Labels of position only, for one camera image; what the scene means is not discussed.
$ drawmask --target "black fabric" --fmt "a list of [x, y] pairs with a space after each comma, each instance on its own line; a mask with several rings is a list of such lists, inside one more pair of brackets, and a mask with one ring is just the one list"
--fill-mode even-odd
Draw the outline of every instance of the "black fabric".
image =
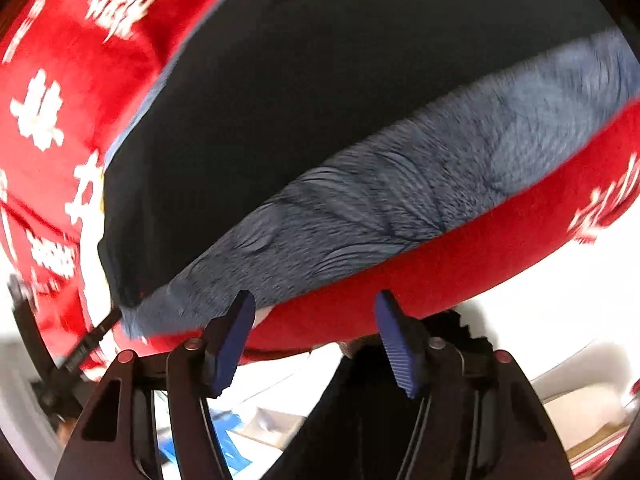
[[133, 306], [295, 177], [454, 88], [613, 25], [597, 0], [286, 0], [216, 15], [105, 176], [100, 244]]
[[[471, 338], [456, 312], [441, 312], [422, 323], [460, 351], [493, 352], [487, 339]], [[262, 480], [394, 479], [419, 409], [420, 398], [410, 400], [398, 387], [384, 347], [365, 347], [340, 362], [320, 401]]]

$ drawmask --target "black bracket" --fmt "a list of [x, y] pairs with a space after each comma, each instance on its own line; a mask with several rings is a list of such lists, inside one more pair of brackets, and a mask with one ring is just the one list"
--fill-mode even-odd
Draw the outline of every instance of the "black bracket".
[[254, 319], [254, 297], [242, 291], [201, 338], [169, 354], [118, 354], [82, 412], [55, 480], [161, 480], [153, 390], [165, 389], [182, 480], [230, 480], [206, 398], [231, 384]]
[[398, 384], [422, 405], [398, 480], [571, 480], [551, 421], [515, 359], [430, 337], [391, 292], [376, 319]]
[[9, 278], [8, 287], [14, 301], [14, 319], [18, 331], [44, 385], [38, 391], [40, 406], [47, 416], [65, 420], [78, 418], [82, 405], [76, 398], [74, 389], [82, 382], [80, 367], [91, 352], [98, 348], [104, 335], [120, 320], [120, 310], [111, 310], [98, 326], [78, 342], [62, 365], [57, 367], [36, 323], [33, 291], [14, 274]]

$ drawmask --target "white surface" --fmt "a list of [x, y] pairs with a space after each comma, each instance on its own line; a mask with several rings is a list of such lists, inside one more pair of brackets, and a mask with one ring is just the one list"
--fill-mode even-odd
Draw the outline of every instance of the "white surface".
[[593, 341], [625, 348], [640, 378], [640, 200], [594, 245], [570, 242], [465, 302], [463, 322], [516, 358], [530, 380]]
[[6, 282], [12, 272], [14, 272], [14, 267], [0, 248], [0, 342], [20, 339], [12, 312], [13, 301], [9, 289], [6, 287]]
[[[210, 399], [215, 410], [233, 410], [243, 423], [254, 418], [260, 408], [308, 416], [334, 376], [342, 353], [337, 344], [277, 361], [252, 363], [238, 368], [231, 386], [217, 399]], [[160, 404], [156, 412], [161, 411]], [[162, 414], [156, 416], [158, 427], [166, 423]], [[279, 449], [260, 444], [237, 433], [228, 432], [240, 455], [252, 464], [234, 476], [234, 480], [257, 480], [282, 454]], [[164, 480], [177, 480], [177, 466], [167, 464]]]
[[626, 417], [620, 396], [610, 384], [574, 390], [549, 401], [545, 409], [565, 449], [586, 441], [607, 424], [622, 424]]
[[50, 480], [62, 448], [38, 405], [28, 380], [32, 379], [24, 347], [0, 345], [0, 425], [4, 436], [36, 480]]

